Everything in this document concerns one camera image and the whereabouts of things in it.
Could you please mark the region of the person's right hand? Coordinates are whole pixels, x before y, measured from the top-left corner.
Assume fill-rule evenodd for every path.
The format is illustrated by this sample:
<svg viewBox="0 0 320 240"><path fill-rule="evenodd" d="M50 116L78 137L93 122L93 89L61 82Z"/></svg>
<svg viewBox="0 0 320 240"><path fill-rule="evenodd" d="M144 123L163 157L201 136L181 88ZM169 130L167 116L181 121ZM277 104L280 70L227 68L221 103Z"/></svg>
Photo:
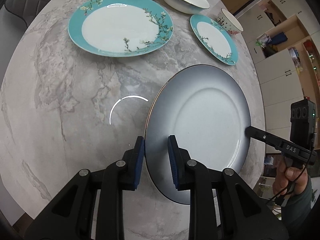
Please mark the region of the person's right hand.
<svg viewBox="0 0 320 240"><path fill-rule="evenodd" d="M277 175L272 185L273 194L278 194L281 190L281 195L287 192L286 187L289 182L295 180L295 188L293 195L299 195L304 192L308 184L308 173L307 170L300 170L296 167L287 167L285 158L281 158L277 167Z"/></svg>

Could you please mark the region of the grey-green right sleeve forearm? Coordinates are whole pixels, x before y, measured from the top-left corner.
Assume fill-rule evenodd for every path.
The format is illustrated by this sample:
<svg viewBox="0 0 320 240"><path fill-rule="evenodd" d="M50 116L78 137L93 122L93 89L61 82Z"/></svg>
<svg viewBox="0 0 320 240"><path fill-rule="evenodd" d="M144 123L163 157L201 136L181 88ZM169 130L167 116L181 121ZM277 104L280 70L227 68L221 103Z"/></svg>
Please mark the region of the grey-green right sleeve forearm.
<svg viewBox="0 0 320 240"><path fill-rule="evenodd" d="M300 226L311 211L312 186L309 176L306 176L304 190L290 197L286 206L281 208L282 222L289 227Z"/></svg>

